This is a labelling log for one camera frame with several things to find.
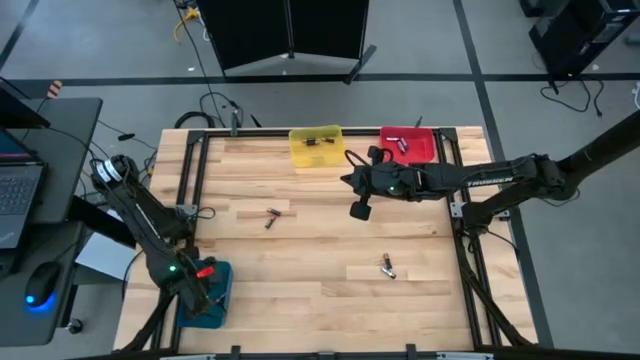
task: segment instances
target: computer mouse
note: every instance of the computer mouse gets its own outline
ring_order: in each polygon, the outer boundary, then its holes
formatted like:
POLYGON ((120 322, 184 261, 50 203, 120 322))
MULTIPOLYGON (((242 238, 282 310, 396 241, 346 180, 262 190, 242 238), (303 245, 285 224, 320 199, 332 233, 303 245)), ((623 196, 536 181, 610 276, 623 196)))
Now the computer mouse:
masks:
POLYGON ((25 301, 31 307, 44 304, 56 287, 60 275, 60 264, 49 261, 40 264, 31 274, 25 289, 25 301))

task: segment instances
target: gray floor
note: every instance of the gray floor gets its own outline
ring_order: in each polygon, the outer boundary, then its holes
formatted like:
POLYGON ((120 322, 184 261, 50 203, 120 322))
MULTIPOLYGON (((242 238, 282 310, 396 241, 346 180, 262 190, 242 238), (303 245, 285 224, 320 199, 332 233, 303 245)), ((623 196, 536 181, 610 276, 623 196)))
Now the gray floor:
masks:
MULTIPOLYGON (((463 0, 463 4, 483 73, 542 73, 527 35, 532 20, 522 15, 516 0, 463 0)), ((25 8, 21 0, 0 2, 0 45, 11 36, 25 8)), ((201 76, 190 44, 178 45, 172 38, 176 22, 169 1, 41 0, 0 75, 9 79, 201 76)), ((210 44, 201 38, 201 25, 189 28, 208 75, 220 75, 210 44)), ((632 30, 640 30, 640 21, 632 30)), ((367 43, 377 45, 378 52, 365 73, 471 72, 451 0, 372 0, 367 43)), ((595 72, 640 72, 640 47, 627 47, 620 38, 594 64, 599 68, 591 70, 595 72)), ((229 74, 344 73, 352 65, 351 60, 299 56, 295 61, 268 59, 229 74)), ((542 99, 538 90, 545 83, 486 86, 507 157, 536 151, 560 158, 635 108, 633 81, 606 83, 599 100, 601 119, 593 109, 575 113, 542 99)), ((597 88, 595 83, 589 86, 597 88)), ((421 115, 423 125, 484 125, 472 82, 213 87, 265 126, 412 125, 421 115)), ((204 85, 89 86, 65 87, 61 96, 103 98, 101 120, 153 144, 163 128, 172 127, 184 112, 196 110, 205 92, 204 85)), ((586 94, 578 84, 570 84, 560 98, 582 106, 586 94)), ((202 125, 197 119, 189 123, 202 125)), ((132 155, 138 163, 150 155, 139 144, 118 142, 115 137, 99 126, 94 141, 108 153, 132 155)), ((581 198, 563 208, 535 200, 521 207, 557 347, 640 353, 640 287, 633 277, 640 270, 636 261, 640 246, 635 241, 640 229, 628 215, 639 195, 639 160, 636 151, 589 178, 581 187, 581 198)), ((61 359, 107 353, 119 318, 119 290, 118 284, 82 290, 74 315, 91 324, 84 334, 74 337, 61 331, 47 346, 0 349, 0 357, 61 359)))

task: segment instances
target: wooden tabletop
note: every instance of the wooden tabletop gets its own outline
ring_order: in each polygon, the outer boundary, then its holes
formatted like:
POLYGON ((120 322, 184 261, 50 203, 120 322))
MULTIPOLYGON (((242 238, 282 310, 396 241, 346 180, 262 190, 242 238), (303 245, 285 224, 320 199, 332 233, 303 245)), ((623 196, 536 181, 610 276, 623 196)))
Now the wooden tabletop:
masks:
MULTIPOLYGON (((465 165, 489 162, 480 127, 457 128, 465 165)), ((175 204, 187 130, 165 130, 151 191, 175 204)), ((345 137, 366 156, 377 137, 345 137)), ((191 169, 195 173, 199 145, 191 169)), ((352 168, 293 167, 286 138, 214 138, 209 144, 201 206, 217 215, 198 221, 201 257, 234 269, 227 324, 218 330, 185 328, 180 352, 243 353, 418 351, 472 349, 460 274, 445 200, 406 203, 374 197, 368 222, 349 216, 357 200, 339 180, 352 168), (267 208, 283 212, 270 230, 267 208), (396 280, 380 271, 388 253, 396 280)), ((195 176, 190 176, 191 199, 195 176)), ((482 201, 497 187, 472 189, 482 201)), ((491 230, 508 239, 508 225, 491 230)), ((530 341, 536 341, 513 248, 481 237, 496 303, 530 341)), ((133 264, 114 348, 126 345, 155 307, 158 289, 144 255, 133 264)), ((487 322, 477 300, 483 340, 487 322)), ((165 323, 168 346, 173 310, 165 323)))

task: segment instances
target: plastic bin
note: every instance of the plastic bin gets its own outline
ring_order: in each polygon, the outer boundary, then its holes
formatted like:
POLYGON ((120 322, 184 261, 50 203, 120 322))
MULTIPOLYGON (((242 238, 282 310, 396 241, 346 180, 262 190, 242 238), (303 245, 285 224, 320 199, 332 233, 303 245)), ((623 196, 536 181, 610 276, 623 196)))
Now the plastic bin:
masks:
POLYGON ((293 129, 289 132, 289 145, 296 167, 337 166, 345 161, 344 139, 338 125, 293 129))
POLYGON ((435 156, 433 131, 426 128, 385 126, 380 129, 380 147, 391 150, 394 161, 403 165, 430 162, 435 156), (387 138, 404 138, 408 151, 403 154, 397 141, 387 138))

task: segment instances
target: yellow bin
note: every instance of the yellow bin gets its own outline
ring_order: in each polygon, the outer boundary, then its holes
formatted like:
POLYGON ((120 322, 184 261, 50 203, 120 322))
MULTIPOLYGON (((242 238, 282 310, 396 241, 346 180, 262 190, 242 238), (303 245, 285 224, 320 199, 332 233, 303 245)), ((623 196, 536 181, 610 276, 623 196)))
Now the yellow bin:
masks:
POLYGON ((291 160, 296 167, 336 166, 344 158, 342 129, 338 125, 289 131, 291 160))

